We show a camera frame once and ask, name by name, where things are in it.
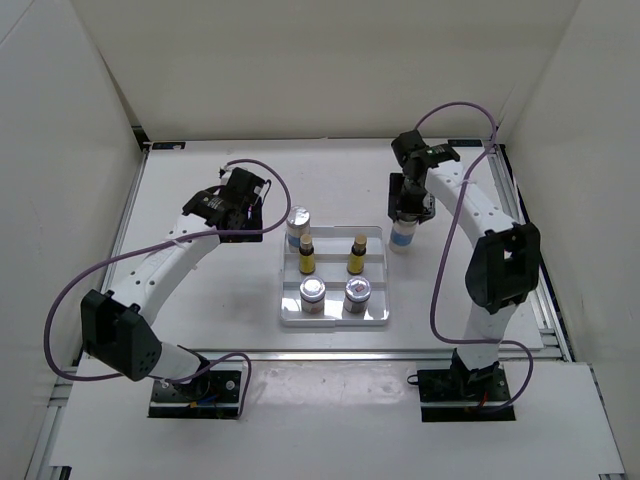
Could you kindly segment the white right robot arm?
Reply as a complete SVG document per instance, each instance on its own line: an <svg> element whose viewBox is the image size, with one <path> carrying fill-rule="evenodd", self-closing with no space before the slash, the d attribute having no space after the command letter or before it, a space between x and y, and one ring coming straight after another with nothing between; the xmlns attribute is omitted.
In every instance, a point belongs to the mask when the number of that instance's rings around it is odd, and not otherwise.
<svg viewBox="0 0 640 480"><path fill-rule="evenodd" d="M452 341L449 387L470 400L487 388L498 369L498 349L518 305L539 281L540 232L502 212L467 176L449 144L427 145L416 130L391 143L401 168L389 177L389 245L407 249L418 225L434 218L442 204L472 248L464 283L472 301L461 339Z"/></svg>

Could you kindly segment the silver-lid spice jar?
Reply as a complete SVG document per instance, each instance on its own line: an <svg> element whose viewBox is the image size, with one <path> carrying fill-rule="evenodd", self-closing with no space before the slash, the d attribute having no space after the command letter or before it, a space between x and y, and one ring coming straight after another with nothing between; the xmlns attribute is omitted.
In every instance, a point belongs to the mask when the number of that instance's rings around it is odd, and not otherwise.
<svg viewBox="0 0 640 480"><path fill-rule="evenodd" d="M299 287L301 308L308 314L319 314L324 311L326 285L317 276L308 276Z"/></svg>

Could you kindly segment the yellow-label small bottle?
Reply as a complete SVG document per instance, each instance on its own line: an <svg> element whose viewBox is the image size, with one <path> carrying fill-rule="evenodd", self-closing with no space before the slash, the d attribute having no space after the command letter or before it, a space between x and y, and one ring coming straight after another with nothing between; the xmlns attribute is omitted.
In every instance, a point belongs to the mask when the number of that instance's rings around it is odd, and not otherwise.
<svg viewBox="0 0 640 480"><path fill-rule="evenodd" d="M310 234L303 234L299 241L299 271L303 275L312 275L315 271L313 239Z"/></svg>
<svg viewBox="0 0 640 480"><path fill-rule="evenodd" d="M347 272L350 275L360 275L364 271L366 248L367 237L364 234L356 235L347 261Z"/></svg>

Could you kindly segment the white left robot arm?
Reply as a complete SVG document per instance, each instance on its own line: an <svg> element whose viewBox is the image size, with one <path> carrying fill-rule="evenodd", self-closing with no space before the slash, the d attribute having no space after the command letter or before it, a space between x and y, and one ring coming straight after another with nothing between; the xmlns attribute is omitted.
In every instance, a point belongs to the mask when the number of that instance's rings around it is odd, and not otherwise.
<svg viewBox="0 0 640 480"><path fill-rule="evenodd" d="M220 185L197 192L182 208L166 240L127 277L105 293L81 301L83 349L132 381L151 377L175 382L188 400L206 395L205 359L160 341L152 326L162 306L200 260L222 243L260 242L260 194L266 180L234 168Z"/></svg>

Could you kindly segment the blue-label salt shaker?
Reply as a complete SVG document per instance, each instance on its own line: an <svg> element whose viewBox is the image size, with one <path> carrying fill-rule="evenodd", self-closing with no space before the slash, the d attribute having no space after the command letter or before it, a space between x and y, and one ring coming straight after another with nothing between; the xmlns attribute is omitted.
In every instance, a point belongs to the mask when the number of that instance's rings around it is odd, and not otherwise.
<svg viewBox="0 0 640 480"><path fill-rule="evenodd" d="M310 233L310 220L308 209L300 205L291 207L286 219L286 238L290 251L297 251L301 237Z"/></svg>
<svg viewBox="0 0 640 480"><path fill-rule="evenodd" d="M398 219L394 221L389 236L389 249L397 254L406 253L411 246L417 226L417 220Z"/></svg>

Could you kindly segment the red-logo-lid spice jar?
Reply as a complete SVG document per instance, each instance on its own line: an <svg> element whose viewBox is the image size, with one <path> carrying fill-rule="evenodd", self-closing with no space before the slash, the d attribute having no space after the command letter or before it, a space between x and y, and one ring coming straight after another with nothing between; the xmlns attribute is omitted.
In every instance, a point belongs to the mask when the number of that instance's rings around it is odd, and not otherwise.
<svg viewBox="0 0 640 480"><path fill-rule="evenodd" d="M350 314L364 313L370 300L372 288L363 276L350 278L344 288L343 309Z"/></svg>

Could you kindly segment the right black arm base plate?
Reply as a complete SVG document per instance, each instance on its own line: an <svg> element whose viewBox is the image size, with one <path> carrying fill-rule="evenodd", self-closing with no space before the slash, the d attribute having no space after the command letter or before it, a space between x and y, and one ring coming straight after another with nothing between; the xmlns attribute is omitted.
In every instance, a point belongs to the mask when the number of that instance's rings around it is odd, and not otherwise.
<svg viewBox="0 0 640 480"><path fill-rule="evenodd" d="M511 399L502 368L476 390L462 394L449 370L418 370L407 377L418 388L423 423L512 422L514 407L499 406Z"/></svg>

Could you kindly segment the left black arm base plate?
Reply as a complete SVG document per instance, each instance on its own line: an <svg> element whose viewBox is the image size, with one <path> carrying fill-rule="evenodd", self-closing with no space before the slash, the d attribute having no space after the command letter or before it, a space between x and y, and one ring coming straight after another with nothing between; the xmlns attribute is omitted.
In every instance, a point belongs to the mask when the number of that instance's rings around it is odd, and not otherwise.
<svg viewBox="0 0 640 480"><path fill-rule="evenodd" d="M239 417L244 365L226 362L194 380L195 385L153 383L147 416L151 419L234 420Z"/></svg>

